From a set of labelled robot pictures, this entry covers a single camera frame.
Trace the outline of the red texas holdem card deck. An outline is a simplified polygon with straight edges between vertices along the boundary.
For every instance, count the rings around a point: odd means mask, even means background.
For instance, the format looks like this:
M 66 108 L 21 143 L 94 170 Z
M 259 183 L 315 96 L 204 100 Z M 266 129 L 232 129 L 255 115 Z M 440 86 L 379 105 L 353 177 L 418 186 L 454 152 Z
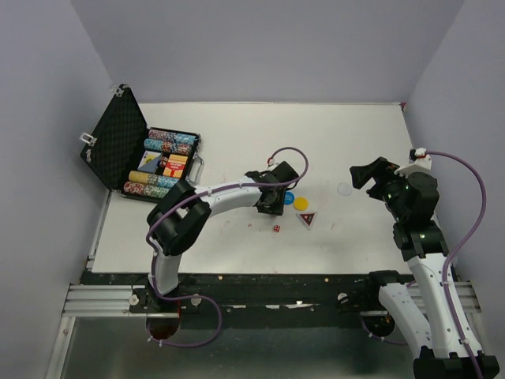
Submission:
M 181 178 L 188 162 L 187 156 L 171 154 L 163 168 L 163 176 Z

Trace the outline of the triangular all in button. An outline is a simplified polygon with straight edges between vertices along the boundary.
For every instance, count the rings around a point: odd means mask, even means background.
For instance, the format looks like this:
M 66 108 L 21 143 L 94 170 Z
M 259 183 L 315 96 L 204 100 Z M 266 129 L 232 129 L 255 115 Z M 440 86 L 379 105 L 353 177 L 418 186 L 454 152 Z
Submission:
M 314 221 L 318 215 L 318 212 L 299 212 L 296 214 L 296 217 L 302 222 L 302 224 L 308 229 L 311 230 L 314 225 Z

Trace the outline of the black aluminium base frame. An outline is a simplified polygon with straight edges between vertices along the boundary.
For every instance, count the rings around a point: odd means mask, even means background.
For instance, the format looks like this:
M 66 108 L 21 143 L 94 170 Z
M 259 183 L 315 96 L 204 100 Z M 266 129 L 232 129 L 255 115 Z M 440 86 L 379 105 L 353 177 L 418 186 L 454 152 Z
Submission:
M 158 298 L 144 274 L 83 272 L 69 287 L 65 317 L 135 317 L 166 320 L 183 328 L 359 328 L 380 336 L 395 329 L 380 305 L 379 285 L 410 275 L 196 274 L 182 273 L 179 284 Z

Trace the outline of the poker chip row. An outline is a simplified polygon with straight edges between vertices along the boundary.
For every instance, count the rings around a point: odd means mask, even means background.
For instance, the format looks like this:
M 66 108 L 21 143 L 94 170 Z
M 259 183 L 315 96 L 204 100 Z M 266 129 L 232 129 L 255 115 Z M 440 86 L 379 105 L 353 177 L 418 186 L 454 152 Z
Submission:
M 167 152 L 170 154 L 189 156 L 193 151 L 193 147 L 190 144 L 182 144 L 172 141 L 161 141 L 156 139 L 147 138 L 144 140 L 144 147 L 147 150 L 157 151 L 157 152 Z
M 148 131 L 150 139 L 165 141 L 175 144 L 193 144 L 196 140 L 196 135 L 178 133 L 164 129 L 150 129 Z

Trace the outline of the blue small blind button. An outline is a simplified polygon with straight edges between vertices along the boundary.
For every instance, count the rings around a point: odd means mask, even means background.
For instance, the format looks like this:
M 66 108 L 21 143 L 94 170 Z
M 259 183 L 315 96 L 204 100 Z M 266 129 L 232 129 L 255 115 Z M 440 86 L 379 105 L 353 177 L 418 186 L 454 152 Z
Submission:
M 295 196 L 292 192 L 286 191 L 284 195 L 284 204 L 285 205 L 291 205 L 294 203 Z

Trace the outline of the black poker set case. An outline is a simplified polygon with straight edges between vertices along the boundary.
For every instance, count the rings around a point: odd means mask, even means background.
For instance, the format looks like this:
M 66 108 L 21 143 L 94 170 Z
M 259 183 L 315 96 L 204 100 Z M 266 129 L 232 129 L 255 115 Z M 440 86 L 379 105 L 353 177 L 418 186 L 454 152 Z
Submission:
M 92 133 L 80 135 L 80 140 L 84 142 L 80 157 L 109 191 L 130 199 L 155 203 L 159 199 L 125 193 L 123 186 L 129 182 L 129 172 L 138 171 L 144 152 L 152 151 L 144 147 L 144 140 L 149 138 L 148 131 L 160 128 L 148 126 L 129 85 L 114 86 L 112 92 L 113 97 Z M 196 140 L 191 144 L 193 151 L 187 156 L 188 162 L 181 177 L 189 180 L 202 137 L 198 133 L 165 130 L 196 135 Z M 163 175 L 163 168 L 171 155 L 161 153 L 163 157 L 155 172 L 157 175 Z

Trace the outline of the clear dealer button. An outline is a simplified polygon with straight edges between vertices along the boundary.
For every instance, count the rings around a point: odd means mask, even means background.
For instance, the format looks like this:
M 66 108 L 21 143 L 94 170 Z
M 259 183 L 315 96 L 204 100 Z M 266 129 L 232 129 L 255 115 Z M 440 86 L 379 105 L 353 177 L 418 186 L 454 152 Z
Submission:
M 342 196 L 349 196 L 353 192 L 353 188 L 346 182 L 340 182 L 337 187 L 338 193 Z

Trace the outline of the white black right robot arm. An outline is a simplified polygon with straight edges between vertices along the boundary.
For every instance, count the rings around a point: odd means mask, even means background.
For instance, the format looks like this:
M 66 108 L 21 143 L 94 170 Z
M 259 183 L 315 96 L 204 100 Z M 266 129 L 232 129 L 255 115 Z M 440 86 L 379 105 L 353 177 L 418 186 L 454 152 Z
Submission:
M 431 157 L 415 152 L 398 166 L 379 157 L 365 166 L 352 166 L 355 189 L 368 181 L 366 193 L 382 201 L 395 219 L 393 237 L 420 292 L 419 308 L 407 286 L 394 272 L 373 272 L 364 288 L 365 304 L 385 308 L 413 354 L 416 378 L 495 378 L 499 363 L 484 353 L 469 325 L 451 272 L 451 253 L 433 219 L 440 195 L 430 175 Z

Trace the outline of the red green chip row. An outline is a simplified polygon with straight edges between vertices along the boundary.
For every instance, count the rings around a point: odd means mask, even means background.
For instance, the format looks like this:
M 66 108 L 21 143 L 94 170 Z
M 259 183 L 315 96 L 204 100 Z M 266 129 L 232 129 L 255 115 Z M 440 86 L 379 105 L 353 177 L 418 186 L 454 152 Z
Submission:
M 159 186 L 152 186 L 152 185 L 145 185 L 142 183 L 137 183 L 137 182 L 126 182 L 123 186 L 123 190 L 125 193 L 132 194 L 132 195 L 138 195 L 138 196 L 143 196 L 143 197 L 152 197 L 152 198 L 157 198 L 161 199 L 165 197 L 169 189 L 159 187 Z

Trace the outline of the blue ace card deck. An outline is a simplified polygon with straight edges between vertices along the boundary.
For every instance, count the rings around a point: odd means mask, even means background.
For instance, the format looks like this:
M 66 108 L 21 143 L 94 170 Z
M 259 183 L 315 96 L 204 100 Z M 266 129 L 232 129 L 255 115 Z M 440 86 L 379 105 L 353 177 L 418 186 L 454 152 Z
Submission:
M 139 162 L 138 171 L 154 174 L 159 166 L 159 161 L 163 157 L 161 152 L 145 151 Z

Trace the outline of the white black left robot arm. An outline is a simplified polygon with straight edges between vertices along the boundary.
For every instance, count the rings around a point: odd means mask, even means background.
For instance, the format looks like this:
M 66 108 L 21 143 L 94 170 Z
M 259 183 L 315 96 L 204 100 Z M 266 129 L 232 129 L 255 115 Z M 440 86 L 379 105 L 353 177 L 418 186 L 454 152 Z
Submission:
M 272 170 L 249 171 L 220 186 L 194 187 L 180 181 L 171 188 L 147 217 L 146 242 L 153 249 L 148 303 L 159 312 L 174 305 L 181 256 L 193 246 L 210 218 L 251 207 L 280 216 L 285 192 L 298 180 L 298 173 L 283 161 Z

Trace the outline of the yellow round button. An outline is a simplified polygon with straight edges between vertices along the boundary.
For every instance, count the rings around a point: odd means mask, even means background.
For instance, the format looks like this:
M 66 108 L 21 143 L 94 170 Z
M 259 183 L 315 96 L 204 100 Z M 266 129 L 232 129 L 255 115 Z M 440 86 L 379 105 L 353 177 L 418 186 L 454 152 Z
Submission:
M 303 212 L 309 207 L 309 201 L 305 197 L 296 197 L 293 202 L 293 207 Z

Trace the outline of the yellow blue chip row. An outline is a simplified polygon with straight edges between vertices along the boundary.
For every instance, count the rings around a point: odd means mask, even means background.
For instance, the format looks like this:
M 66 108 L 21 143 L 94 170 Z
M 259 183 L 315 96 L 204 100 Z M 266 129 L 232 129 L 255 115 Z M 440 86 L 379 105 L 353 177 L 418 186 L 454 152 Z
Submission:
M 158 186 L 167 189 L 172 188 L 178 182 L 177 178 L 171 178 L 143 171 L 130 171 L 128 179 L 130 182 L 149 186 Z

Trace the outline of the top poker chip row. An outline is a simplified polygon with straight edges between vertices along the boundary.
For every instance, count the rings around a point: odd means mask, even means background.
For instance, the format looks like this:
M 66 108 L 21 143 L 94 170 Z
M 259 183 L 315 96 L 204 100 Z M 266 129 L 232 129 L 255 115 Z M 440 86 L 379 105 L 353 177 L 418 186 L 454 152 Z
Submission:
M 175 144 L 193 144 L 196 140 L 196 135 L 178 133 L 164 129 L 150 129 L 148 131 L 150 139 L 165 141 Z

